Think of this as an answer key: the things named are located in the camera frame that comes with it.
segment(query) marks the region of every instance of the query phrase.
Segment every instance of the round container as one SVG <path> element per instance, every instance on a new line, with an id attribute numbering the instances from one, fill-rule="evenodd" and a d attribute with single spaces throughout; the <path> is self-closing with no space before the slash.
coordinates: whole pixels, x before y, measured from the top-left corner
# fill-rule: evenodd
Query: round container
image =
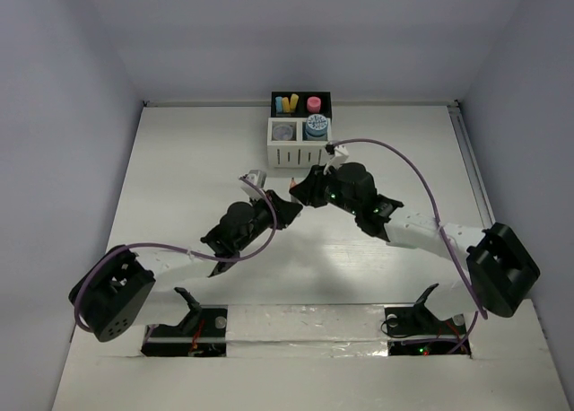
<path id="1" fill-rule="evenodd" d="M 329 120 L 324 115 L 310 115 L 305 123 L 305 138 L 307 140 L 326 140 Z"/>
<path id="2" fill-rule="evenodd" d="M 293 139 L 293 126 L 289 124 L 280 124 L 273 127 L 271 130 L 271 137 L 273 140 L 292 140 Z"/>
<path id="3" fill-rule="evenodd" d="M 307 110 L 310 113 L 319 113 L 321 110 L 321 99 L 319 97 L 309 97 L 307 99 Z"/>

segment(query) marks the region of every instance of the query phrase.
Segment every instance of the white basket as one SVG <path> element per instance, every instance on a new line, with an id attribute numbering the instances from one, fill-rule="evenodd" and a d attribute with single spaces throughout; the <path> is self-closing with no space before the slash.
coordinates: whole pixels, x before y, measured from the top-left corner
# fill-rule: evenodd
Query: white basket
<path id="1" fill-rule="evenodd" d="M 303 140 L 303 126 L 306 118 L 269 118 L 267 121 L 267 160 L 269 166 L 279 168 L 306 168 L 314 164 L 326 164 L 329 155 L 325 145 L 332 140 L 331 119 L 328 118 L 327 140 Z M 295 129 L 293 140 L 273 140 L 273 128 L 292 124 Z"/>

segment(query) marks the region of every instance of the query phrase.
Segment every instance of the yellow object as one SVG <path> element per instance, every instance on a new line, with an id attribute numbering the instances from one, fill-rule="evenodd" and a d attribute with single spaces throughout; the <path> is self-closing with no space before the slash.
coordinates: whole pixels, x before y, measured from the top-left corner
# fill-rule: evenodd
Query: yellow object
<path id="1" fill-rule="evenodd" d="M 289 103 L 289 109 L 295 111 L 297 109 L 297 101 L 299 101 L 299 95 L 291 94 L 291 102 Z"/>
<path id="2" fill-rule="evenodd" d="M 291 113 L 291 109 L 289 109 L 289 99 L 283 97 L 281 103 L 283 104 L 283 113 Z"/>

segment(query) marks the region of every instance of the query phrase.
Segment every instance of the organizer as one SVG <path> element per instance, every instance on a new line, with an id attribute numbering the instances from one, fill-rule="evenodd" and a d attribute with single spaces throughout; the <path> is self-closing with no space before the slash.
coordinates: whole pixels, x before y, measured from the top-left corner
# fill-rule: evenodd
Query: organizer
<path id="1" fill-rule="evenodd" d="M 290 113 L 277 113 L 275 97 L 290 98 L 293 93 L 299 95 L 297 108 Z M 307 98 L 310 96 L 321 99 L 321 109 L 318 112 L 327 118 L 326 140 L 305 140 L 304 128 L 307 118 L 312 113 L 307 111 Z M 333 140 L 332 134 L 331 94 L 330 92 L 272 92 L 271 117 L 267 121 L 267 160 L 274 168 L 309 168 L 314 164 L 326 164 L 329 159 L 325 145 Z M 273 132 L 277 126 L 290 127 L 292 135 L 289 140 L 274 140 Z"/>

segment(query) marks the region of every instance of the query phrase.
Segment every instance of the gray wall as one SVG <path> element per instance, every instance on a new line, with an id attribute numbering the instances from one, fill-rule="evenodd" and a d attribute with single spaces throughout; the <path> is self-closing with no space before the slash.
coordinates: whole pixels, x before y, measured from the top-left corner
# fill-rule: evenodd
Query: gray wall
<path id="1" fill-rule="evenodd" d="M 535 303 L 574 400 L 574 0 L 524 0 L 465 97 L 497 220 L 542 270 Z"/>
<path id="2" fill-rule="evenodd" d="M 141 102 L 89 0 L 0 0 L 0 408 L 50 409 Z"/>
<path id="3" fill-rule="evenodd" d="M 147 100 L 455 99 L 520 0 L 93 0 Z"/>

